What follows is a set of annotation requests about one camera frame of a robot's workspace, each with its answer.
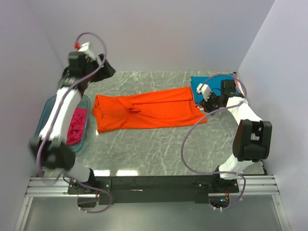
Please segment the orange t shirt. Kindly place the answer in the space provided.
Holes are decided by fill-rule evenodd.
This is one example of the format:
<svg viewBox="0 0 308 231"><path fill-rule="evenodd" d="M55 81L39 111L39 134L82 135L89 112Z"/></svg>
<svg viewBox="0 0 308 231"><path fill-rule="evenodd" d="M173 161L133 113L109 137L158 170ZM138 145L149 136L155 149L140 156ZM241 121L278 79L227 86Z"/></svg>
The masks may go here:
<svg viewBox="0 0 308 231"><path fill-rule="evenodd" d="M190 87L127 96L97 95L92 113L98 132L154 129L207 122L196 107Z"/></svg>

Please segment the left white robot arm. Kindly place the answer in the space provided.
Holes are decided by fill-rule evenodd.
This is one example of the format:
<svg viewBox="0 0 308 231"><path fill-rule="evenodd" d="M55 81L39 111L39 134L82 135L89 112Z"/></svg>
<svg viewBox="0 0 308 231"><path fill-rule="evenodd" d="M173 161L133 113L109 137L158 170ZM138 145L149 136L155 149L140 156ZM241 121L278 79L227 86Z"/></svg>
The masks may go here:
<svg viewBox="0 0 308 231"><path fill-rule="evenodd" d="M93 57L81 50L69 53L51 114L39 135L29 141L40 176L43 168L60 169L84 193L98 190L93 170L76 161L75 153L67 145L67 135L88 84L110 78L114 73L105 54Z"/></svg>

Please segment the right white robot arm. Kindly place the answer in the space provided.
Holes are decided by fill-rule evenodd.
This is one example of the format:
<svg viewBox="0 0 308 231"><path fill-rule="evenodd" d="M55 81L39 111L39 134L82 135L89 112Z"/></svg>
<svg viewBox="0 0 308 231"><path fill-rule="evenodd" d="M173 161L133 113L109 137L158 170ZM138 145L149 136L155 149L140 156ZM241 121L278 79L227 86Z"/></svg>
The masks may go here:
<svg viewBox="0 0 308 231"><path fill-rule="evenodd" d="M226 109L238 125L232 154L217 167L219 175L211 180L213 190L222 192L227 188L228 180L235 180L237 174L241 174L248 166L268 158L272 123L256 115L244 93L237 91L235 80L222 80L220 95L215 94L207 84L199 84L197 93L202 95L201 106L207 113L212 115L219 109Z"/></svg>

